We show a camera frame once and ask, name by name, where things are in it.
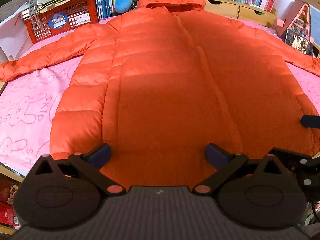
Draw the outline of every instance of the blue ball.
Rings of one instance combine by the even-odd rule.
[[[132,4],[132,0],[116,0],[115,10],[117,13],[124,13],[129,11]]]

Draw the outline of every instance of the gray ribbed surface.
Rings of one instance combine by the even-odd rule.
[[[133,187],[125,196],[108,199],[94,218],[77,228],[60,232],[41,232],[24,227],[11,238],[11,240],[17,239],[307,240],[308,238],[295,228],[276,232],[243,228],[223,216],[211,198],[195,196],[186,187]]]

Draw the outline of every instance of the jacket hood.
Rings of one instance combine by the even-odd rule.
[[[204,0],[139,0],[138,8],[166,7],[170,12],[199,11],[204,9]]]

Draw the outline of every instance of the white logo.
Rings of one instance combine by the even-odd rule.
[[[160,189],[160,190],[156,191],[156,193],[159,195],[161,193],[164,193],[164,191],[162,189]]]

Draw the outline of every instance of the triangular cutout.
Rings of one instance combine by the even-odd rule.
[[[281,174],[281,171],[273,160],[269,160],[264,171],[266,173]]]
[[[49,164],[48,161],[43,161],[38,170],[36,171],[36,175],[40,175],[40,174],[48,174],[48,173],[52,173],[52,169],[51,169],[51,166]]]

